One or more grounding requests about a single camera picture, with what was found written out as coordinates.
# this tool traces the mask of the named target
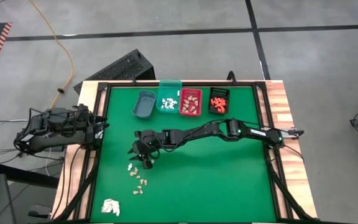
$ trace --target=concrete floor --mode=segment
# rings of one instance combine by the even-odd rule
[[[242,0],[35,3],[57,34],[250,27]],[[253,0],[252,5],[258,27],[358,25],[358,1]],[[50,35],[27,0],[1,3],[0,22],[13,22],[10,37]],[[300,144],[318,216],[358,223],[358,134],[349,125],[358,112],[358,30],[260,36],[270,76],[284,80],[295,124],[306,131]],[[75,64],[71,86],[136,48],[154,65],[158,79],[225,78],[229,70],[238,79],[263,79],[251,33],[77,39],[62,44]],[[0,54],[0,119],[26,119],[28,107],[48,108],[69,72],[65,53],[51,40],[6,42]],[[77,99],[70,88],[57,106],[69,107]],[[0,149],[12,147],[22,125],[0,126]],[[2,155],[0,162],[13,155]],[[21,169],[43,164],[36,158],[8,163]]]

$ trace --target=black case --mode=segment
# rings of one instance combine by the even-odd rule
[[[153,65],[135,49],[122,58],[116,60],[104,69],[96,72],[87,80],[155,80]],[[82,82],[74,86],[80,94]]]

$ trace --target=green table surface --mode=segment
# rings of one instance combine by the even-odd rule
[[[203,91],[199,117],[159,112],[150,119],[131,111],[140,90],[158,88],[113,88],[108,105],[108,123],[93,199],[91,221],[98,222],[275,222],[269,177],[262,143],[252,139],[225,142],[204,138],[188,142],[174,152],[161,150],[154,168],[143,170],[140,161],[127,154],[136,140],[134,131],[190,129],[213,119],[236,118],[258,123],[251,87],[230,89],[229,114],[209,114],[209,88]],[[129,175],[128,164],[139,169],[143,194],[134,195],[140,180]],[[119,201],[121,214],[101,213],[104,200]]]

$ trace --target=red pieces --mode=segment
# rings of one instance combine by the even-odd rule
[[[215,97],[211,99],[211,105],[215,106],[219,113],[224,113],[226,111],[226,100],[224,98]]]

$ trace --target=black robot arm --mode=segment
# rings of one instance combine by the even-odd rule
[[[70,144],[95,149],[98,145],[96,134],[109,126],[104,123],[106,118],[94,115],[84,105],[75,106],[74,110],[52,108],[36,112],[40,114],[30,114],[27,127],[17,133],[14,140],[16,149],[26,154]]]
[[[226,133],[221,129],[221,125],[226,125]],[[238,141],[242,138],[261,140],[271,147],[279,146],[283,143],[280,130],[269,129],[261,130],[248,127],[243,121],[237,119],[222,119],[210,121],[200,127],[189,130],[163,129],[161,133],[153,130],[136,131],[135,141],[132,149],[128,153],[135,153],[136,156],[130,160],[139,160],[143,162],[144,169],[151,169],[151,159],[158,158],[159,150],[164,149],[172,152],[188,141],[216,136],[224,141]]]

